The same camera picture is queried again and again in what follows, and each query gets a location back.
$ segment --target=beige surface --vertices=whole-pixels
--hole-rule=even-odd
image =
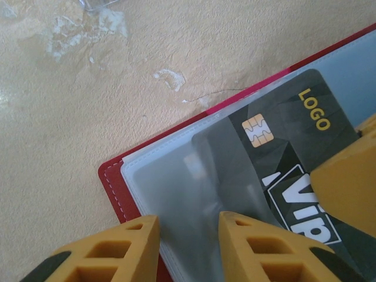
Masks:
[[[75,2],[0,0],[0,281],[118,223],[102,162],[376,21],[374,0]]]

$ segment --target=card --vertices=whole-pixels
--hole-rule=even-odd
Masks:
[[[229,118],[280,224],[329,244],[359,270],[354,257],[362,251],[343,237],[376,240],[327,214],[310,185],[312,170],[358,138],[319,71],[301,73]]]

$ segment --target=white stitching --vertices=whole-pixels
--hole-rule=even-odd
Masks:
[[[123,160],[121,160],[121,161],[119,161],[119,162],[117,162],[117,163],[114,163],[113,165],[110,165],[109,167],[107,167],[106,170],[108,170],[109,168],[111,168],[111,167],[113,167],[113,166],[116,166],[118,163],[121,163],[122,161],[123,161]],[[116,197],[115,190],[113,189],[113,187],[112,187],[112,185],[111,185],[111,183],[110,183],[110,180],[109,180],[108,177],[107,177],[106,170],[105,170],[106,181],[107,181],[108,185],[109,185],[110,188],[111,188],[111,192],[112,192],[112,194],[113,194],[113,196],[114,196],[116,202],[118,203],[117,205],[120,207],[120,211],[122,212],[123,217],[125,218],[125,221],[127,221],[127,218],[126,218],[126,216],[125,216],[125,214],[124,214],[123,208],[122,208],[122,206],[120,205],[120,202],[119,202],[118,198]]]

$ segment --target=transparent plastic object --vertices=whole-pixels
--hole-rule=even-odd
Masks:
[[[94,12],[100,8],[104,8],[112,3],[117,2],[118,0],[79,0],[82,7],[88,12]]]
[[[224,281],[217,237],[222,210],[280,226],[227,118],[277,85],[123,159],[121,171],[141,214],[159,216],[160,252],[174,281]]]

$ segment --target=white stain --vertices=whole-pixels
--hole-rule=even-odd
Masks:
[[[128,37],[123,12],[102,9],[99,13],[99,29],[109,34],[120,33],[125,38]]]
[[[67,16],[57,16],[53,28],[45,32],[48,39],[47,53],[59,62],[72,47],[82,42],[97,43],[101,37],[107,34],[120,34],[127,38],[123,12],[102,9],[97,17],[98,20],[94,21],[94,24],[90,26],[91,28],[87,28],[81,19],[74,22]]]
[[[175,92],[178,92],[180,88],[186,83],[186,80],[182,73],[173,72],[169,69],[161,69],[153,75],[156,79],[163,79],[164,84],[168,88],[173,89]]]
[[[7,103],[8,103],[8,98],[3,96],[2,93],[0,92],[0,105],[5,105]]]
[[[204,109],[208,109],[210,108],[210,99],[208,96],[203,96],[201,98],[199,98],[199,103],[201,104],[201,106],[204,108]]]
[[[95,12],[118,0],[79,0],[81,6],[88,12]]]
[[[0,2],[0,15],[2,18],[5,19],[15,19],[17,18],[16,12],[13,10],[11,6],[9,6],[6,1]]]

